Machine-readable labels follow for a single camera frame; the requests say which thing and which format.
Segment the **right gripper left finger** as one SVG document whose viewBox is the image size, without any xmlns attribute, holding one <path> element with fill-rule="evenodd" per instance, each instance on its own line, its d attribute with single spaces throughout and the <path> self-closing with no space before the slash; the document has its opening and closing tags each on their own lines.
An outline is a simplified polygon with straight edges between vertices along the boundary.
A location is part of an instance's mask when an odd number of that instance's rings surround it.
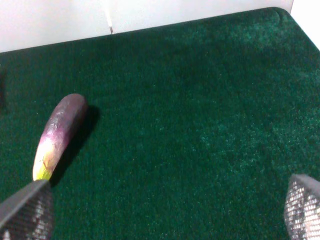
<svg viewBox="0 0 320 240">
<path fill-rule="evenodd" d="M 53 196 L 48 180 L 36 180 L 0 204 L 2 240 L 49 240 L 53 233 Z"/>
</svg>

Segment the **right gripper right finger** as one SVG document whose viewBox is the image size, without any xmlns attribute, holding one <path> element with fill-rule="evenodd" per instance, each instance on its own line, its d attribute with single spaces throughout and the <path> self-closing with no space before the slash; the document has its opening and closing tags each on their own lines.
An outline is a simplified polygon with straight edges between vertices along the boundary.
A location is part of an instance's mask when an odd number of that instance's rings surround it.
<svg viewBox="0 0 320 240">
<path fill-rule="evenodd" d="M 320 239 L 320 182 L 306 174 L 289 179 L 284 223 L 291 240 Z"/>
</svg>

